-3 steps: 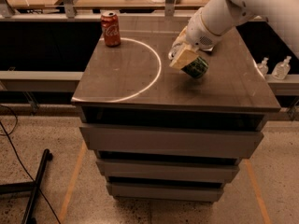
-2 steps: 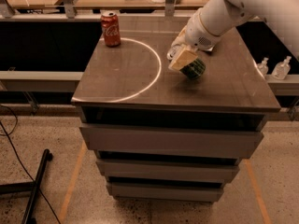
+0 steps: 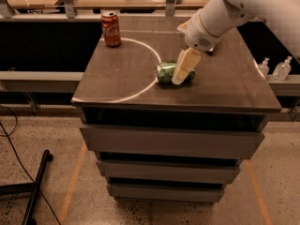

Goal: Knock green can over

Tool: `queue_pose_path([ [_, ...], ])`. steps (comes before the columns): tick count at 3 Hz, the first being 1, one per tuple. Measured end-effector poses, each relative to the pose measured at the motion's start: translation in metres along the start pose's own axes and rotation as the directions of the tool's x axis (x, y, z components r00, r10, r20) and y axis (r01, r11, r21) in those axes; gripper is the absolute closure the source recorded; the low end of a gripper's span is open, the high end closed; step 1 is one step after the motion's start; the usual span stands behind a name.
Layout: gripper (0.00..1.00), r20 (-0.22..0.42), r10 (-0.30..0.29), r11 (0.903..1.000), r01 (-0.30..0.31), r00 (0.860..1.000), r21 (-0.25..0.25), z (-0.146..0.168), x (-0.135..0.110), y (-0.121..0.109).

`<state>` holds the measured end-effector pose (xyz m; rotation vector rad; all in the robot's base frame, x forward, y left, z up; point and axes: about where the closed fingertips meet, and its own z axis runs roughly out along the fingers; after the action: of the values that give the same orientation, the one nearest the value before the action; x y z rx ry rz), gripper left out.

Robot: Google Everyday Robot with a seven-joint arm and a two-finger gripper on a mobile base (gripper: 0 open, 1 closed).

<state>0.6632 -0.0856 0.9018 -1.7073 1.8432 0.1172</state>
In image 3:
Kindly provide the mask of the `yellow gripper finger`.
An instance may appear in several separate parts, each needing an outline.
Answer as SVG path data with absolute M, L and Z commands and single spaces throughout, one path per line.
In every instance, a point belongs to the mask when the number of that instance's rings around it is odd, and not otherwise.
M 172 83 L 179 85 L 188 76 L 189 72 L 194 69 L 202 58 L 202 53 L 194 48 L 181 51 L 177 59 L 177 65 L 172 75 Z
M 188 22 L 184 22 L 177 27 L 177 30 L 183 34 L 188 30 Z

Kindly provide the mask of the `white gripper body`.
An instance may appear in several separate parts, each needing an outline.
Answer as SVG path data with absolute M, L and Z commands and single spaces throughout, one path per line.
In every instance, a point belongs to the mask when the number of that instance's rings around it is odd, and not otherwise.
M 206 15 L 203 9 L 199 9 L 185 23 L 186 44 L 201 52 L 210 51 L 221 41 L 221 36 L 216 36 L 209 31 Z

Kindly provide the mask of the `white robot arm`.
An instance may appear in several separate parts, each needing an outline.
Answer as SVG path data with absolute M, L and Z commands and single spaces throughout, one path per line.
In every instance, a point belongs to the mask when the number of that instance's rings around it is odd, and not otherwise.
M 180 24 L 188 48 L 179 53 L 172 83 L 180 84 L 230 30 L 262 20 L 294 58 L 300 57 L 300 0 L 210 0 Z

